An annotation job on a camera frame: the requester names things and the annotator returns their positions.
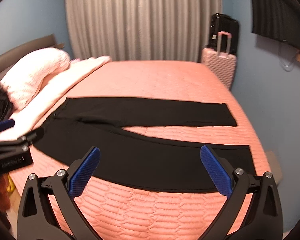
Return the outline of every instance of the headboard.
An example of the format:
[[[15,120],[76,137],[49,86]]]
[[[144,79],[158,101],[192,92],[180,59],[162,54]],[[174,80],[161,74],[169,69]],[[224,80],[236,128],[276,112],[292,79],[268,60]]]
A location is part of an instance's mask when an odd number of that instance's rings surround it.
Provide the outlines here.
[[[64,45],[63,43],[57,44],[54,34],[51,34],[49,36],[38,38],[33,41],[28,41],[2,54],[0,56],[0,81],[9,71],[9,69],[12,68],[12,66],[17,63],[22,57],[32,51],[48,47],[62,49]]]

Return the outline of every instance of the television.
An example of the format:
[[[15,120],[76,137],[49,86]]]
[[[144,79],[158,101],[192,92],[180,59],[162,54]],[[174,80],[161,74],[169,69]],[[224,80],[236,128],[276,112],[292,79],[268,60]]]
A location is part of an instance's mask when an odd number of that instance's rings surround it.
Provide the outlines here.
[[[300,49],[297,0],[252,0],[252,32]]]

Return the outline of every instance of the wall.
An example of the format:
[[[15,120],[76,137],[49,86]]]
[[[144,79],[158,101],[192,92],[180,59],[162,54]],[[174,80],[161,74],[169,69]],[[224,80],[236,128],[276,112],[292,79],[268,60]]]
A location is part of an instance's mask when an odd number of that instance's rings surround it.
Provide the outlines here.
[[[223,0],[224,13],[241,23],[238,67],[232,93],[242,105],[265,150],[276,153],[283,169],[279,185],[284,229],[300,219],[300,63],[284,71],[278,42],[251,33],[250,0]],[[296,50],[282,47],[283,61]]]
[[[72,57],[64,0],[3,0],[0,3],[0,55],[24,42],[55,33]]]

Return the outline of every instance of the pink bedspread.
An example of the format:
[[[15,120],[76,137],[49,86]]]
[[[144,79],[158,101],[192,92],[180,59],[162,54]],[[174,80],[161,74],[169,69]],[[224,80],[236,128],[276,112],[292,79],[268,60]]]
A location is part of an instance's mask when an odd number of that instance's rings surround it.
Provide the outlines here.
[[[250,145],[258,175],[269,165],[249,120],[233,95],[204,65],[180,61],[110,62],[94,71],[68,93],[68,97],[138,96],[227,103],[237,127],[131,127],[146,136],[209,142],[216,144]],[[65,97],[39,121],[57,108]],[[65,165],[51,159],[34,147],[34,165],[11,173],[21,193],[27,176],[53,175]],[[231,232],[237,230],[244,218],[251,196],[247,196]],[[89,223],[104,240],[110,239],[187,239],[197,238],[207,229],[226,198],[219,193],[178,194],[137,190],[91,178],[83,194],[75,201]],[[51,202],[61,226],[66,222]]]

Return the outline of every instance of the white pillow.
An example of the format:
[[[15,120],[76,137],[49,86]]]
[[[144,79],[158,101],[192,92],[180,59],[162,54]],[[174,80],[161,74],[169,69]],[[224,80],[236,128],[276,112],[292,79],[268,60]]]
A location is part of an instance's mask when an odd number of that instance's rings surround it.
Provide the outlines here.
[[[66,70],[70,56],[63,50],[45,48],[20,59],[2,78],[0,84],[16,110],[25,108],[40,90],[43,79]]]

